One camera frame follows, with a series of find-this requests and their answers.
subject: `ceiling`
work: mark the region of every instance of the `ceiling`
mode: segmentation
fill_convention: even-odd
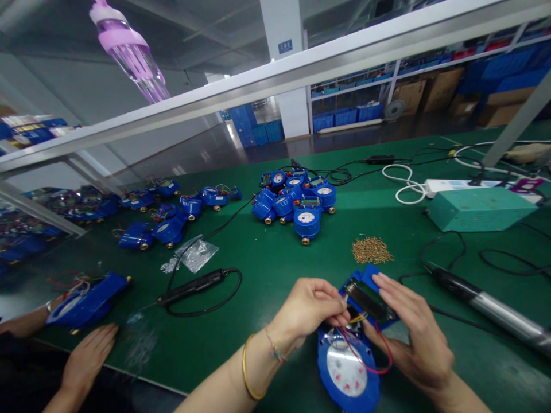
[[[300,0],[309,47],[441,0]],[[92,0],[0,0],[0,50],[102,61]],[[109,0],[161,68],[236,74],[270,61],[259,0]]]

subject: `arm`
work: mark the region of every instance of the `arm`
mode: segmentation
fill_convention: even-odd
[[[453,371],[454,356],[425,299],[379,273],[373,281],[385,302],[408,327],[409,346],[387,338],[394,362],[402,373],[425,393],[441,413],[490,413],[490,409]],[[381,336],[363,322],[367,338],[388,355]]]
[[[281,367],[281,363],[273,356],[267,333],[280,354],[287,358],[324,320],[334,326],[345,326],[350,320],[346,303],[337,289],[327,281],[299,279],[275,319],[247,344],[247,381],[255,395],[262,396],[266,392]],[[206,378],[175,412],[252,411],[257,402],[251,398],[245,386],[242,363],[243,347]]]
[[[51,303],[52,311],[61,304],[62,301],[62,297],[57,297],[53,300]],[[48,316],[49,312],[46,306],[43,305],[30,313],[0,323],[0,334],[10,332],[17,338],[28,338],[46,325]]]
[[[113,349],[117,331],[115,324],[102,326],[80,342],[65,365],[61,388],[42,413],[77,413],[80,410]]]

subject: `power strip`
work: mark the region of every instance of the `power strip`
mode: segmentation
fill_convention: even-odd
[[[469,180],[426,180],[425,190],[426,197],[432,199],[440,191],[449,190],[462,190],[462,189],[481,189],[481,188],[493,188],[496,185],[501,184],[501,181],[482,181],[480,186],[469,185]],[[506,188],[510,188],[515,185],[515,182],[508,182]],[[519,194],[525,200],[536,204],[541,199],[541,196],[537,194]]]

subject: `green workbench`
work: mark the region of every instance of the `green workbench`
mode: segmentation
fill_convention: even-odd
[[[308,168],[323,169],[376,154],[408,158],[416,149],[424,146],[449,147],[453,144],[451,141],[461,144],[492,141],[500,131],[492,129],[449,137],[411,139],[304,156],[297,160]],[[550,132],[551,122],[540,122],[530,126],[523,137],[545,139],[550,136]],[[468,155],[481,157],[473,151]],[[441,156],[427,155],[418,157],[416,161],[438,157]],[[288,164],[289,161],[285,159],[176,177],[183,191],[193,186],[201,188],[224,183],[230,187],[237,185],[244,196],[243,201],[230,201],[221,212],[205,209],[197,222],[187,226],[185,238],[206,233],[224,223],[258,191],[261,173]],[[350,165],[354,174],[373,168],[363,164]],[[476,173],[455,161],[435,162],[413,169],[413,179],[419,182],[427,178],[467,179]],[[401,171],[392,172],[398,175]],[[429,201],[412,206],[401,205],[394,198],[399,188],[399,183],[384,178],[381,173],[338,187],[336,213],[332,216],[324,215],[320,234],[307,247],[300,243],[292,224],[275,222],[270,226],[264,225],[250,213],[250,207],[247,206],[226,229],[208,239],[220,250],[198,274],[216,268],[237,267],[243,273],[242,286],[228,304],[201,317],[173,318],[162,309],[153,307],[146,310],[143,319],[133,325],[141,325],[139,334],[126,325],[126,321],[138,309],[165,291],[169,276],[160,267],[173,254],[173,251],[160,244],[149,251],[118,249],[117,240],[110,231],[118,226],[119,221],[126,225],[136,219],[148,220],[146,215],[131,211],[124,211],[94,226],[80,239],[59,241],[51,251],[19,266],[0,284],[0,313],[9,318],[51,298],[54,293],[46,283],[46,278],[56,271],[95,269],[98,261],[102,261],[103,269],[133,279],[131,286],[115,300],[114,310],[105,320],[122,325],[120,338],[107,365],[132,374],[139,373],[145,380],[189,393],[229,358],[251,332],[266,326],[297,278],[325,278],[339,287],[355,270],[363,268],[363,265],[354,261],[351,253],[352,242],[356,238],[363,238],[361,234],[381,237],[388,245],[395,261],[378,266],[384,273],[397,278],[422,271],[419,250],[440,231],[422,214]],[[544,208],[529,216],[526,222],[551,234],[550,218],[551,209]],[[478,257],[478,251],[482,248],[497,248],[513,251],[539,265],[545,265],[549,264],[551,256],[549,240],[523,225],[515,225],[505,232],[465,233],[464,237],[468,253],[457,265],[455,273],[535,322],[551,325],[551,283],[548,279],[543,276],[521,278],[506,274],[485,265]],[[429,259],[444,266],[459,251],[457,239],[449,237],[430,251]],[[508,261],[500,264],[514,265]],[[195,276],[182,266],[175,285]],[[192,311],[209,307],[231,292],[236,279],[236,275],[232,274],[216,289],[189,298],[176,305],[174,310]],[[408,279],[406,283],[429,303],[499,331],[491,322],[452,298],[432,280],[418,277]],[[456,371],[493,411],[550,411],[551,364],[548,359],[515,340],[499,338],[440,315],[436,315],[436,319],[456,356]],[[50,326],[38,334],[38,339],[71,350],[85,333],[81,332],[74,337],[69,335],[66,328]],[[135,343],[140,338],[144,340],[144,337],[150,339],[150,344],[155,343],[155,346],[149,361],[136,372],[129,366],[129,358],[135,355]],[[321,383],[316,352],[316,338],[309,337],[305,345],[282,367],[265,400],[260,402],[258,411],[340,411]],[[375,356],[379,365],[387,363],[380,353],[375,352]],[[382,377],[381,401],[377,411],[431,410],[426,398],[397,369]]]

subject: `teal box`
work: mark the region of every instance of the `teal box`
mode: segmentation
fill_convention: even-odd
[[[505,188],[438,192],[426,212],[441,231],[504,231],[537,206]]]

